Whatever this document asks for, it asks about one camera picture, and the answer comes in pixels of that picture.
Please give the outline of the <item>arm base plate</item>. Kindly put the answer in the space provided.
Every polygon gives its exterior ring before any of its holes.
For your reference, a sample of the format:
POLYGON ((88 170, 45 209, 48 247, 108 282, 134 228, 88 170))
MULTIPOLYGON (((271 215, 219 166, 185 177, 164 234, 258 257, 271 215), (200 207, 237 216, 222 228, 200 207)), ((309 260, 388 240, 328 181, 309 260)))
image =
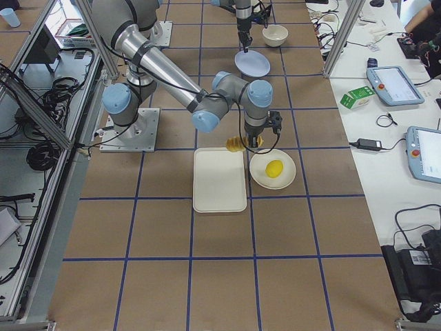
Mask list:
POLYGON ((157 47, 168 48, 171 42, 173 23, 171 21, 157 21, 150 35, 150 41, 157 47))
POLYGON ((121 124, 130 126, 120 126, 114 123, 119 119, 119 114, 109 114, 107 124, 112 129, 103 133, 101 152, 153 152, 156 145, 156 136, 161 110, 159 108, 139 108, 137 117, 131 122, 126 121, 125 116, 121 124))

